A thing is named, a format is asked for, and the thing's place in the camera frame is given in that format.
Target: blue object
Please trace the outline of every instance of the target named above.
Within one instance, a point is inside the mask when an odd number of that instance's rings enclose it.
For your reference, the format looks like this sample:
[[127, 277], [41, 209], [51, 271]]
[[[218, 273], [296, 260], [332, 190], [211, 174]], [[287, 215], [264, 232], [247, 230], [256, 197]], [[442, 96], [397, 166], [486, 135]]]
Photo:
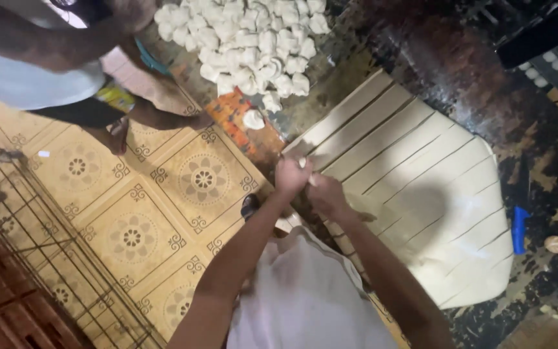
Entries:
[[148, 52], [148, 50], [146, 50], [146, 48], [143, 46], [143, 44], [141, 44], [141, 41], [139, 41], [138, 38], [135, 38], [135, 43], [137, 44], [137, 47], [139, 48], [139, 51], [141, 52], [141, 60], [151, 69], [155, 69], [157, 71], [159, 71], [159, 73], [163, 74], [163, 75], [167, 75], [167, 76], [172, 76], [171, 73], [169, 72], [169, 69], [167, 69], [167, 66], [159, 63], [158, 60], [156, 60], [151, 54], [150, 52]]
[[523, 255], [526, 250], [524, 249], [524, 219], [529, 218], [531, 215], [520, 206], [513, 208], [513, 222], [511, 223], [511, 243], [513, 245], [513, 252], [516, 255]]

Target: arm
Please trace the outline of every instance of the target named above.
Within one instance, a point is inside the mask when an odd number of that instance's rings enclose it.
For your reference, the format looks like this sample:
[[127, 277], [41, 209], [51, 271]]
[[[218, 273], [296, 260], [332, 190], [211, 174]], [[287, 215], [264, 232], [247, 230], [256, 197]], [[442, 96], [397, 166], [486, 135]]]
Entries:
[[295, 160], [279, 161], [275, 170], [275, 192], [212, 259], [167, 349], [221, 348], [232, 318], [234, 300], [255, 270], [282, 210], [305, 187], [311, 167], [309, 163], [305, 169], [300, 169]]
[[449, 326], [409, 270], [352, 210], [337, 179], [314, 174], [307, 189], [314, 209], [336, 222], [352, 242], [371, 287], [413, 348], [453, 348]]
[[50, 29], [0, 6], [0, 55], [55, 72], [80, 68], [111, 51], [147, 20], [147, 11], [152, 11], [143, 6], [131, 6], [129, 10], [137, 14], [112, 16], [87, 29]]

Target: wire rack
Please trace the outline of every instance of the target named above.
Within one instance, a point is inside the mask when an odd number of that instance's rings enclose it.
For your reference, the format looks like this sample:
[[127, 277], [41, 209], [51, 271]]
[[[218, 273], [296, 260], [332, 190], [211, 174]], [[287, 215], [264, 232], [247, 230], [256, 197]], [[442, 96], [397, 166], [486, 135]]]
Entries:
[[22, 302], [19, 285], [35, 284], [99, 349], [164, 348], [164, 339], [40, 185], [33, 165], [18, 151], [0, 149], [0, 258], [15, 259], [30, 275], [2, 277], [0, 293]]

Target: white t-shirt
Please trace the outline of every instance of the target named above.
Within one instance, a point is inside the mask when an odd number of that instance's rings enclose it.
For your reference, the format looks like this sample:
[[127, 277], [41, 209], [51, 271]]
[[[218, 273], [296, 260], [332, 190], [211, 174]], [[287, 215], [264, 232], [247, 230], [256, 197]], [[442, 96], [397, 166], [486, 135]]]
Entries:
[[[70, 27], [41, 0], [0, 0], [0, 5], [44, 28]], [[104, 83], [98, 60], [81, 69], [53, 73], [0, 56], [0, 100], [20, 110], [78, 102], [93, 96]]]
[[227, 349], [397, 348], [352, 263], [305, 227], [272, 238], [243, 290]]

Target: forearm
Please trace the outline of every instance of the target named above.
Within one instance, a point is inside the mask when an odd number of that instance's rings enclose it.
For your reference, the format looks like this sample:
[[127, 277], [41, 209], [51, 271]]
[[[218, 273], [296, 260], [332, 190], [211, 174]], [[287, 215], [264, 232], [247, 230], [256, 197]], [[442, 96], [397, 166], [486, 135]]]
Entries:
[[98, 59], [123, 35], [123, 26], [114, 17], [87, 29], [49, 29], [0, 6], [0, 55], [52, 71], [76, 69]]
[[277, 219], [290, 200], [277, 192], [271, 194], [212, 259], [197, 284], [196, 297], [204, 294], [228, 302], [236, 298], [243, 282], [255, 269]]
[[371, 287], [414, 348], [453, 348], [447, 321], [402, 262], [349, 210], [337, 224], [352, 242]]

